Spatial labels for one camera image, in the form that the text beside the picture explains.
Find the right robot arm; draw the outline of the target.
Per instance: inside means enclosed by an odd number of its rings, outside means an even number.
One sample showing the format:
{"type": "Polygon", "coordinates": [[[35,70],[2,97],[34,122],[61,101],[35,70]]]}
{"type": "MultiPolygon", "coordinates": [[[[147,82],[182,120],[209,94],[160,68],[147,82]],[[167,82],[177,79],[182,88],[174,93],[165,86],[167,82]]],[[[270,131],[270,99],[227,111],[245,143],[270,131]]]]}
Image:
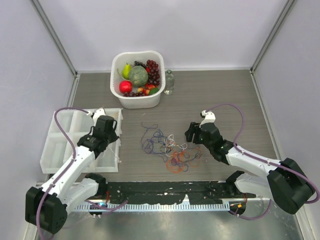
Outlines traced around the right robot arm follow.
{"type": "Polygon", "coordinates": [[[262,196],[294,215],[316,194],[316,187],[293,159],[280,161],[246,152],[223,139],[213,122],[191,122],[184,135],[188,143],[204,145],[216,161],[245,170],[226,184],[230,197],[236,198],[242,193],[262,196]]]}

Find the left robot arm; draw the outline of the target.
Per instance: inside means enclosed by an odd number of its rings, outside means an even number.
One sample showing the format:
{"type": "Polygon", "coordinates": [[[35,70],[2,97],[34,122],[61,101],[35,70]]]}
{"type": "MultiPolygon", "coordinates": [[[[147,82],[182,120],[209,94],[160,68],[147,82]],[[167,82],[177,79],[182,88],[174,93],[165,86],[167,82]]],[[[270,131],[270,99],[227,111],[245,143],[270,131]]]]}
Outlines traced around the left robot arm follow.
{"type": "Polygon", "coordinates": [[[88,173],[77,185],[75,181],[109,144],[116,142],[117,121],[108,115],[97,118],[90,132],[82,136],[75,152],[41,187],[31,187],[25,196],[25,220],[51,234],[64,226],[68,215],[90,197],[102,199],[107,192],[105,177],[88,173]]]}

